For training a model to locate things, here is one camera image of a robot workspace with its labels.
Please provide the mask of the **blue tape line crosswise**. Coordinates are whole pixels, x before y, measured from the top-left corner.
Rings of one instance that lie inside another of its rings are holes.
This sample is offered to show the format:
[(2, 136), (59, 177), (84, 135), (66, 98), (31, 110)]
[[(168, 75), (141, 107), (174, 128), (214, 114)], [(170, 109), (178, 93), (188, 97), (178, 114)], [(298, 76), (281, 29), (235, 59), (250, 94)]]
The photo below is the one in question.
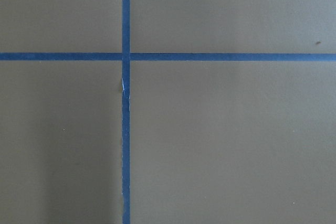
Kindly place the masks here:
[(257, 53), (67, 53), (2, 52), (1, 60), (21, 61), (335, 61), (335, 54)]

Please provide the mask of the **brown paper table cover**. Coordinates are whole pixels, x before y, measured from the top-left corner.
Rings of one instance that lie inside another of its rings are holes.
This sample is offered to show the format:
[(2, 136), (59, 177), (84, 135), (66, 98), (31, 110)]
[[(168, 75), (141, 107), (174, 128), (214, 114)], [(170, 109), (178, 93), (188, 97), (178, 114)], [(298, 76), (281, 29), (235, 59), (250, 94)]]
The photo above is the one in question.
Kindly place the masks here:
[[(122, 0), (1, 0), (2, 52), (120, 52)], [(335, 0), (131, 0), (133, 53), (334, 54)], [(1, 62), (1, 223), (121, 223), (122, 63)], [(132, 223), (335, 223), (335, 62), (131, 62)]]

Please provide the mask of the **blue tape line lengthwise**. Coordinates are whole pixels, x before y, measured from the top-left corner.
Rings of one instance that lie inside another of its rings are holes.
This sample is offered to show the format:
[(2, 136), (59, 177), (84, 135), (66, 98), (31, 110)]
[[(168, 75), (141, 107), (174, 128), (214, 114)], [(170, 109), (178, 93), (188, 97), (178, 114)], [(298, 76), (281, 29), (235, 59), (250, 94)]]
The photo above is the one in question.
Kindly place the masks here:
[(130, 224), (130, 0), (122, 0), (122, 222)]

